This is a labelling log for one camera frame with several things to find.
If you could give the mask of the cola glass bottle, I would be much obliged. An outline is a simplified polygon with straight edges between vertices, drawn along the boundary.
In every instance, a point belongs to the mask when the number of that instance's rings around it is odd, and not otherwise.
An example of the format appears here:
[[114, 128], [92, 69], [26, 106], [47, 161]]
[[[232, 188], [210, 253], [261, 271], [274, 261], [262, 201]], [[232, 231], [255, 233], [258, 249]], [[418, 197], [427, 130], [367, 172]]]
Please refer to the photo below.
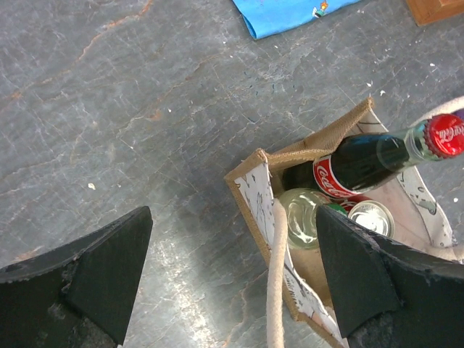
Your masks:
[[318, 190], [334, 199], [364, 194], [423, 162], [463, 153], [463, 119], [440, 114], [411, 128], [344, 138], [334, 152], [284, 170], [285, 190]]

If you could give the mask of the red cola can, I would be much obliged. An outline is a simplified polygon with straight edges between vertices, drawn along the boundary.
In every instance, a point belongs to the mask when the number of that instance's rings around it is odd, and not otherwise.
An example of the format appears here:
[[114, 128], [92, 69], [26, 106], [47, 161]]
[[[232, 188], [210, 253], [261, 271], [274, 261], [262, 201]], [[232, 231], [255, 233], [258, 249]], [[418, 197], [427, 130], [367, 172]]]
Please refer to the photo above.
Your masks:
[[392, 237], [395, 232], [394, 218], [388, 208], [371, 198], [358, 195], [340, 202], [347, 211], [348, 218], [368, 230]]

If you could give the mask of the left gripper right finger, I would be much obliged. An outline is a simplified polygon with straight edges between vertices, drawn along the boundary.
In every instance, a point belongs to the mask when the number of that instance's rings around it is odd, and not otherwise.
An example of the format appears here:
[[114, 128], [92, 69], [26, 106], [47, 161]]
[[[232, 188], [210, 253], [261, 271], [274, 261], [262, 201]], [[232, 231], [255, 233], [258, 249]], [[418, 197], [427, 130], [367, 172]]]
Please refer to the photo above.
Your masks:
[[330, 207], [316, 214], [336, 321], [350, 347], [462, 347], [463, 266]]

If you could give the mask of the clear green-cap glass bottle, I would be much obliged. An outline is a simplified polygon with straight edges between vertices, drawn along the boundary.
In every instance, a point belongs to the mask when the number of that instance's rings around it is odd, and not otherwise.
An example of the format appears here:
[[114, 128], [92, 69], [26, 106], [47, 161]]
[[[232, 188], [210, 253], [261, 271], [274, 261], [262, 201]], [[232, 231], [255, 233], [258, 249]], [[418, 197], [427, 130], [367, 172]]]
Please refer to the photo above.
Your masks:
[[279, 196], [279, 202], [286, 211], [288, 240], [291, 249], [318, 249], [316, 215], [320, 206], [327, 206], [343, 216], [347, 211], [333, 203], [319, 191], [308, 188], [293, 188]]

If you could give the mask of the purple soda can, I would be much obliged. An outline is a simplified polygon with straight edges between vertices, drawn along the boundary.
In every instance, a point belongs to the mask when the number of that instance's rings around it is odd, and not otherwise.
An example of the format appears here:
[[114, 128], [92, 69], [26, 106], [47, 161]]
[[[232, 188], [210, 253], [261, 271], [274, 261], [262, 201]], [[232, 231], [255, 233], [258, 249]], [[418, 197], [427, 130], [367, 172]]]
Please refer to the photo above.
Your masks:
[[455, 115], [458, 116], [461, 120], [464, 120], [464, 110], [458, 110], [455, 112]]

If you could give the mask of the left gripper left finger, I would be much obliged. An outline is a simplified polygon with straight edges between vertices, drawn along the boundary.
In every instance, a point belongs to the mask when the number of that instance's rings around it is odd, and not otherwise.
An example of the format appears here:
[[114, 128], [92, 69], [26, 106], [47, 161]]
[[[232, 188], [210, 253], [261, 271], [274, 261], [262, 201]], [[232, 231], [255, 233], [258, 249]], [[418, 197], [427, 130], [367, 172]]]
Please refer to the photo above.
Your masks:
[[112, 223], [1, 269], [2, 347], [123, 345], [152, 233], [138, 207]]

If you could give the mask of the brown canvas bag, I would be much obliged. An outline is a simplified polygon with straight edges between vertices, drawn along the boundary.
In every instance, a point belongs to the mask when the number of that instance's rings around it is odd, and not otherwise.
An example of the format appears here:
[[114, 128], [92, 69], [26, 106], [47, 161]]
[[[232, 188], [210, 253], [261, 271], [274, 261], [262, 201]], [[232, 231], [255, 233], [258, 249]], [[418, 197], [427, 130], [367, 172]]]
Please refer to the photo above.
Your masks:
[[[386, 127], [374, 112], [368, 97], [345, 116], [318, 132], [268, 154], [257, 149], [225, 176], [263, 258], [271, 258], [275, 231], [273, 203], [283, 192], [281, 172], [304, 160], [313, 160], [335, 149], [343, 137], [358, 133], [384, 132]], [[406, 170], [367, 196], [384, 204], [393, 214], [394, 240], [422, 252], [441, 255], [448, 260], [463, 260], [463, 247], [455, 246], [454, 233], [446, 214], [426, 187], [415, 168]], [[330, 347], [347, 347], [341, 337], [318, 250], [278, 249], [283, 260], [282, 280], [273, 292], [278, 308], [287, 305], [296, 321], [305, 322]]]

